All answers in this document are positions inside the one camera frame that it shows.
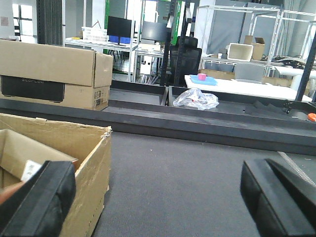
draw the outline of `person's hand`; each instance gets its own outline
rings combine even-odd
[[[2,192],[0,191],[0,205],[9,199],[24,184],[24,182],[19,182],[4,188]]]

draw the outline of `black printed panel on box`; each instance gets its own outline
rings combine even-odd
[[[54,81],[1,76],[1,92],[5,96],[62,102],[64,100],[65,84]]]

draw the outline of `pink cup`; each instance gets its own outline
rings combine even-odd
[[[199,80],[205,80],[205,79],[206,79],[206,74],[199,73],[199,74],[197,75],[197,79],[199,79]]]

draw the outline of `blue bin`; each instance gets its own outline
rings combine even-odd
[[[109,37],[109,41],[118,43],[119,42],[119,37],[118,36],[110,36]],[[120,38],[120,43],[130,43],[130,38],[121,37]]]

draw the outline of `computer monitor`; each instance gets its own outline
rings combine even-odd
[[[120,37],[130,38],[132,29],[132,21],[124,18],[109,16],[107,34],[109,36],[118,36],[118,44]]]
[[[167,32],[166,23],[158,22],[143,22],[142,27],[142,39],[154,40],[154,41],[165,41]]]

